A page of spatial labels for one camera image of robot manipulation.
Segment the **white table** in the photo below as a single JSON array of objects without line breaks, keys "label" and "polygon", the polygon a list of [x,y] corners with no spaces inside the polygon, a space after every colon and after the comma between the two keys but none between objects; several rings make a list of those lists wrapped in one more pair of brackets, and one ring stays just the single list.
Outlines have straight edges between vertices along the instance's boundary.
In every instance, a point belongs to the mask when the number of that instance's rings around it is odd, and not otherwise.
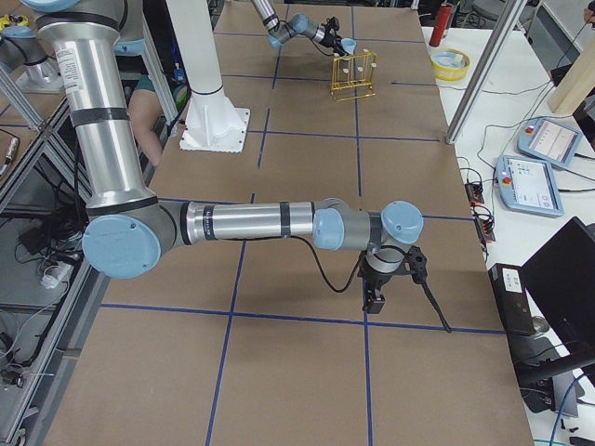
[{"label": "white table", "polygon": [[[424,36],[429,41],[431,28],[424,28]],[[483,48],[487,43],[491,31],[451,29],[443,39],[441,47],[452,47],[467,53],[472,65],[465,79],[449,83],[438,80],[439,86],[451,86],[464,89],[473,73],[475,63],[479,60]],[[489,179],[493,175],[493,169],[483,163],[477,156],[482,146],[484,130],[487,125],[515,125],[525,118],[526,113],[533,109],[546,96],[552,93],[551,84],[544,88],[522,93],[520,95],[497,95],[486,92],[520,92],[526,89],[543,85],[549,80],[548,74],[541,66],[533,49],[530,47],[521,32],[513,32],[494,69],[483,87],[484,92],[479,96],[472,111],[471,117],[466,122],[463,131],[456,142],[456,153],[469,160],[470,167],[476,169],[483,177]],[[441,100],[447,121],[450,123],[456,107],[463,96],[462,90],[441,87]],[[537,107],[533,116],[556,116],[551,113],[547,99]],[[563,118],[560,121],[566,125],[578,128],[575,120]],[[496,159],[502,153],[519,154],[516,151],[516,127],[512,129],[489,128],[484,143],[482,156],[488,163],[494,165]],[[583,138],[578,153],[595,156],[593,149]],[[466,166],[464,160],[460,160],[461,166]],[[570,169],[589,177],[595,177],[595,162],[575,157],[570,163]],[[595,188],[595,182],[587,181],[567,172],[556,171],[555,178],[560,189],[578,190]],[[463,178],[467,172],[462,171]],[[476,175],[469,172],[469,180],[477,179]],[[529,214],[512,212],[501,202],[499,191],[492,193],[492,184],[483,183],[483,197],[486,206],[494,210],[496,218],[495,236],[496,242],[488,244],[489,257],[486,262],[487,268],[495,263],[509,263],[522,265],[537,249],[539,249],[549,238],[561,228],[573,216],[579,216],[586,224],[595,222],[595,192],[589,193],[564,193],[562,194],[562,205],[564,216],[549,218],[544,216],[532,216]],[[531,302],[532,313],[539,311]],[[553,345],[560,344],[560,339],[551,330],[547,333]],[[567,354],[565,348],[558,348],[561,355]],[[587,391],[584,400],[595,401],[595,389],[585,378],[581,385]],[[567,427],[579,426],[575,434],[567,430],[558,429],[555,440],[568,443],[568,437],[576,435],[588,439],[595,439],[595,408],[579,405],[579,418],[567,420]],[[534,414],[527,409],[527,416],[535,439],[549,439],[555,413],[544,412]]]}]

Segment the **robotic arm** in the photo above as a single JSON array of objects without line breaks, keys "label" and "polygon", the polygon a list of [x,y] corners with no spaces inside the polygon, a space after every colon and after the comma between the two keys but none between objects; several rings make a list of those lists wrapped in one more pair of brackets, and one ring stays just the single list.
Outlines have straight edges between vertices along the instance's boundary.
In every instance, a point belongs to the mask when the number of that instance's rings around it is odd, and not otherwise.
[{"label": "robotic arm", "polygon": [[0,69],[11,73],[20,65],[25,66],[30,82],[42,90],[61,85],[58,68],[48,59],[33,31],[27,26],[7,26],[0,31]]},{"label": "robotic arm", "polygon": [[410,203],[391,203],[376,213],[350,209],[337,199],[236,205],[159,202],[142,178],[113,53],[126,0],[70,0],[75,5],[68,8],[64,0],[22,1],[40,11],[39,35],[55,48],[62,71],[93,189],[83,248],[94,268],[110,277],[132,278],[152,269],[177,246],[308,234],[319,248],[362,251],[360,275],[369,313],[382,308],[380,288],[392,275],[411,274],[425,283],[425,257],[413,246],[423,217]]},{"label": "robotic arm", "polygon": [[269,42],[274,48],[280,48],[297,34],[308,37],[312,42],[333,48],[333,52],[345,56],[347,52],[337,34],[339,23],[336,17],[318,24],[304,14],[296,14],[290,21],[279,20],[269,0],[251,0],[252,5],[262,19],[262,24],[269,33]]}]

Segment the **wooden post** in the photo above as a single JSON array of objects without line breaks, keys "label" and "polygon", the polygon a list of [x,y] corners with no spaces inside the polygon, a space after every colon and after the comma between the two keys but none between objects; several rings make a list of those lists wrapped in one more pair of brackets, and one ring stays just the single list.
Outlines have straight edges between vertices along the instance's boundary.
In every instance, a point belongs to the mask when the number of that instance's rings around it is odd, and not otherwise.
[{"label": "wooden post", "polygon": [[595,40],[581,53],[548,100],[554,113],[572,114],[595,86]]}]

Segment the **red bottle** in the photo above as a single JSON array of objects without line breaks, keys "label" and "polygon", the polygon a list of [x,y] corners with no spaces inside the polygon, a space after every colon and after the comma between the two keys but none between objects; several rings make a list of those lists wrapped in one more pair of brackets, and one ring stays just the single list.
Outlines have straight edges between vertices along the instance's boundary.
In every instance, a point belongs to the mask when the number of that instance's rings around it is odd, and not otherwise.
[{"label": "red bottle", "polygon": [[430,46],[438,46],[440,44],[452,9],[452,5],[447,3],[440,5],[438,17],[436,18],[436,23],[434,24],[434,31],[431,33]]}]

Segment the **yellow test tube rack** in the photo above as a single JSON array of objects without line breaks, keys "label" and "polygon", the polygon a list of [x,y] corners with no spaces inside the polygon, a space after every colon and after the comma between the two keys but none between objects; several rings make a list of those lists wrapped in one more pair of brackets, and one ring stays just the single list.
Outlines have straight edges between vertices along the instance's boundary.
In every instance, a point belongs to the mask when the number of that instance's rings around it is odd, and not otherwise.
[{"label": "yellow test tube rack", "polygon": [[377,54],[367,49],[361,54],[348,54],[333,59],[331,96],[335,101],[367,98],[376,91],[372,85],[377,68]]}]

